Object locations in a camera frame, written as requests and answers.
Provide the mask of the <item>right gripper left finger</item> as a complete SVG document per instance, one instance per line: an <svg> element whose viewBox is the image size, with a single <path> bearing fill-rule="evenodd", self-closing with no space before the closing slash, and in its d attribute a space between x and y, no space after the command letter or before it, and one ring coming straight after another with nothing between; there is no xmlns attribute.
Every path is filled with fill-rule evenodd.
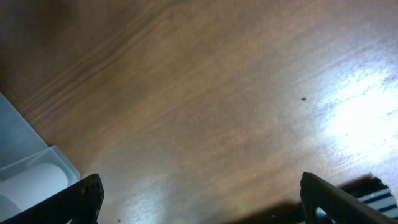
<svg viewBox="0 0 398 224"><path fill-rule="evenodd" d="M2 224L97 224L104 200L99 174L91 174Z"/></svg>

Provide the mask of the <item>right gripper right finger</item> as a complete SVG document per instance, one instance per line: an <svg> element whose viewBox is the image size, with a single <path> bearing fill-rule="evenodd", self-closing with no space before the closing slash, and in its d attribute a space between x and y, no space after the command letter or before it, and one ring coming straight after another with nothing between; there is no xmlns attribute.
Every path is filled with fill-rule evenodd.
<svg viewBox="0 0 398 224"><path fill-rule="evenodd" d="M319 176L304 172L300 198L307 223L318 223L316 209L322 209L337 223L394 224L396 221L360 202Z"/></svg>

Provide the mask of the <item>cream cup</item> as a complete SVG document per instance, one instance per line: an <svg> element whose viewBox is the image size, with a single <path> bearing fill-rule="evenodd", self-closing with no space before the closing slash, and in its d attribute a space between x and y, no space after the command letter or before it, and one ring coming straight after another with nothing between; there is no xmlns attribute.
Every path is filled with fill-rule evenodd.
<svg viewBox="0 0 398 224"><path fill-rule="evenodd" d="M1 184L1 196L24 211L67 186L68 178L59 166L43 163L5 180Z"/></svg>

